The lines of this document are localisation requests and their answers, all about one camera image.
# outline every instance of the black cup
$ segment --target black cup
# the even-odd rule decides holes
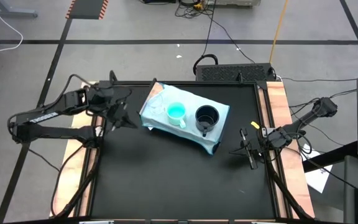
[[[215,124],[219,121],[219,113],[213,106],[204,105],[197,109],[196,126],[206,136],[208,131],[214,129]]]

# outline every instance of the cyan liquid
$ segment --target cyan liquid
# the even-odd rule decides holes
[[[180,118],[181,116],[183,116],[185,114],[185,109],[180,108],[180,107],[173,107],[173,108],[169,109],[168,114],[172,118]]]

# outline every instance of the mug handle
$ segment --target mug handle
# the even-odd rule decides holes
[[[180,120],[180,123],[179,123],[179,126],[180,126],[180,128],[186,128],[186,123],[185,123],[185,121],[183,120],[183,119],[181,119]]]

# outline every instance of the teal cup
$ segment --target teal cup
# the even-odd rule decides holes
[[[169,123],[179,125],[182,129],[186,127],[186,108],[183,103],[171,103],[167,108],[167,116]]]

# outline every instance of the concrete floor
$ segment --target concrete floor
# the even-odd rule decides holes
[[[25,40],[59,40],[66,23],[70,0],[9,0],[16,7],[35,9],[38,18],[8,17],[6,21],[23,33]],[[358,1],[346,1],[358,26]],[[272,40],[284,0],[262,0],[253,9],[216,9],[214,19],[233,39]],[[209,19],[200,16],[184,19],[174,16],[176,4],[148,6],[138,0],[111,1],[101,21],[74,20],[68,40],[142,40],[205,39]],[[212,26],[211,39],[228,39],[224,31]],[[0,21],[0,39],[17,40],[18,35]],[[280,40],[357,40],[339,0],[290,0]],[[0,48],[12,45],[0,45]],[[268,62],[270,45],[240,45],[257,63]],[[20,147],[6,130],[6,119],[20,111],[35,108],[45,77],[57,49],[55,44],[23,44],[18,49],[0,52],[0,204],[11,177]],[[46,102],[53,101],[67,77],[77,73],[88,80],[108,79],[114,70],[119,80],[194,80],[191,68],[204,44],[65,45],[53,76]],[[207,53],[216,54],[221,64],[248,63],[231,44],[209,44]],[[358,45],[278,45],[273,66],[282,77],[296,79],[358,77]],[[71,89],[80,83],[73,81]],[[356,87],[355,82],[295,83],[286,80],[290,105],[304,103],[316,96],[330,96]],[[337,142],[357,139],[356,94],[334,99],[339,112],[333,118],[317,120],[314,125]],[[72,118],[59,117],[45,125],[69,127]],[[313,147],[330,151],[338,147],[315,129],[306,128]],[[66,141],[39,140],[31,148],[59,166]],[[29,154],[16,187],[5,222],[47,218],[57,173],[38,157]],[[334,192],[341,191],[341,183]],[[342,221],[342,212],[321,195],[313,196],[316,216],[322,220]]]

